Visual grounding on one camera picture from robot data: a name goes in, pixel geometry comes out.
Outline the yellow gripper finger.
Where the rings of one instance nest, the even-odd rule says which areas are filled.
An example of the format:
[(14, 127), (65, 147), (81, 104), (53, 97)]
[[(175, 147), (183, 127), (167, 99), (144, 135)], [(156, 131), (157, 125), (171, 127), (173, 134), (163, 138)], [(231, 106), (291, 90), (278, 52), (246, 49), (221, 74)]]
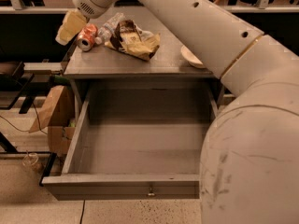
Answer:
[(55, 40), (65, 46), (76, 34), (87, 24), (88, 20), (78, 9), (68, 10), (64, 16), (63, 23), (60, 26)]

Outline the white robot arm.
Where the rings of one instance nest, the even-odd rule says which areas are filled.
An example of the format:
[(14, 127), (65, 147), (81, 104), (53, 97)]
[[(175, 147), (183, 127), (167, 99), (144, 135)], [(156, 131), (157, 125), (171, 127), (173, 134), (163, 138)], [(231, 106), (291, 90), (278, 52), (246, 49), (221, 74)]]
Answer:
[[(116, 1), (72, 0), (91, 19)], [(297, 55), (208, 0), (138, 1), (234, 96), (202, 147), (202, 224), (299, 224)]]

